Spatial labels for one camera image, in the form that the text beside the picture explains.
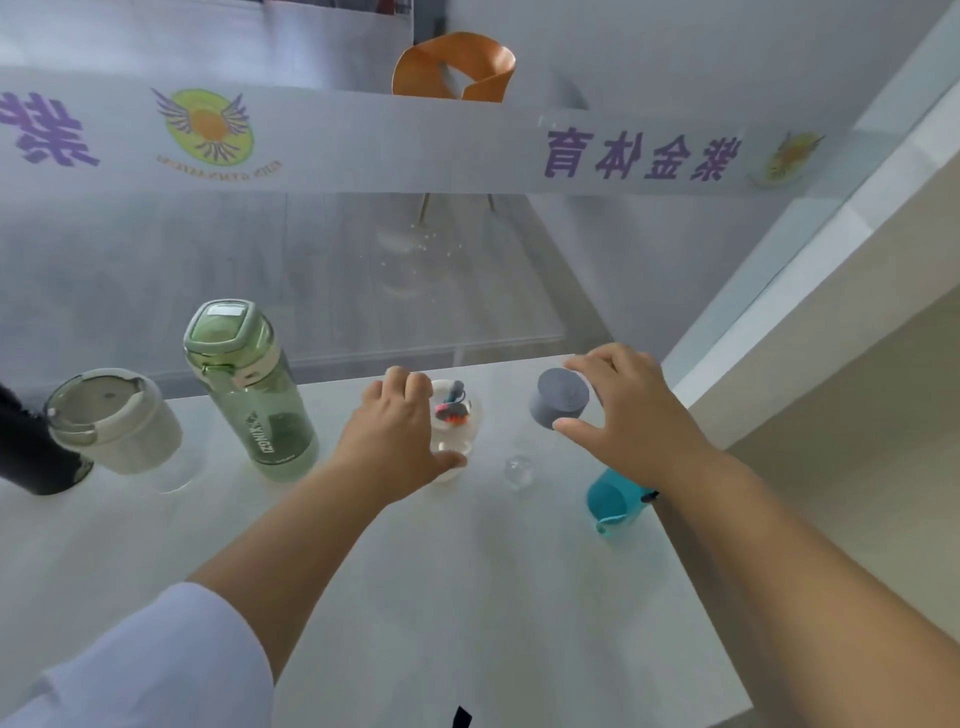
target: chair leg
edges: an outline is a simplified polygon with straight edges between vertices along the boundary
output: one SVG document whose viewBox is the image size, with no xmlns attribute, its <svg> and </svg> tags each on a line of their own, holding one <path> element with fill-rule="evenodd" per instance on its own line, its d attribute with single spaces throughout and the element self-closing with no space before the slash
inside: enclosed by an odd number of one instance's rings
<svg viewBox="0 0 960 728">
<path fill-rule="evenodd" d="M 425 192 L 423 194 L 423 202 L 420 203 L 420 218 L 418 219 L 418 222 L 420 223 L 422 223 L 423 218 L 426 217 L 426 206 L 429 202 L 430 202 L 430 193 Z"/>
</svg>

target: white sleeve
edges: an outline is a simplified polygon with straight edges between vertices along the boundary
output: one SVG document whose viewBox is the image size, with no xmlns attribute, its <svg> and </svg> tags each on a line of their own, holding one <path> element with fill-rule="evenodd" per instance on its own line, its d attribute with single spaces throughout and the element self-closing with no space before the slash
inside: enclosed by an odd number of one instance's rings
<svg viewBox="0 0 960 728">
<path fill-rule="evenodd" d="M 274 679 L 247 622 L 178 584 L 47 670 L 0 728 L 269 728 Z"/>
</svg>

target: white banner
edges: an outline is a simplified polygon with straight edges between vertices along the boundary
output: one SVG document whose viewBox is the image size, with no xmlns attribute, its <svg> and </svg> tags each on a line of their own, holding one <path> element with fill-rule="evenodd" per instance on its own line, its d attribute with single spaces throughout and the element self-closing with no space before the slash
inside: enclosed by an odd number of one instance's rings
<svg viewBox="0 0 960 728">
<path fill-rule="evenodd" d="M 302 88 L 0 69 L 6 198 L 248 189 L 848 194 L 887 144 L 829 123 L 736 124 Z M 838 154 L 836 183 L 818 183 Z"/>
</svg>

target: teal water bottle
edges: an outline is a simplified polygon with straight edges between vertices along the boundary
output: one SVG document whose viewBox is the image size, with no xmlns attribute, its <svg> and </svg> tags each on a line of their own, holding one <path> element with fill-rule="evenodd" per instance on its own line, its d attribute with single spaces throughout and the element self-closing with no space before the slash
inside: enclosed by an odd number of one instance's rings
<svg viewBox="0 0 960 728">
<path fill-rule="evenodd" d="M 204 303 L 183 335 L 183 348 L 264 476 L 291 482 L 310 471 L 320 453 L 317 435 L 274 328 L 255 303 Z"/>
</svg>

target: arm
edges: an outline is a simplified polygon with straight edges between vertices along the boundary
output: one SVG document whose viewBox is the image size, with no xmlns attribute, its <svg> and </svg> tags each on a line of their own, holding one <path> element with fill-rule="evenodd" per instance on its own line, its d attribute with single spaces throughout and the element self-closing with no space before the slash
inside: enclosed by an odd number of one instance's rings
<svg viewBox="0 0 960 728">
<path fill-rule="evenodd" d="M 330 578 L 377 514 L 464 464 L 457 452 L 430 451 L 431 394 L 426 375 L 388 370 L 364 392 L 329 462 L 189 577 L 243 616 L 274 680 Z"/>
<path fill-rule="evenodd" d="M 566 366 L 607 421 L 555 429 L 675 504 L 756 613 L 811 726 L 960 725 L 960 645 L 711 446 L 652 357 L 611 344 Z"/>
</svg>

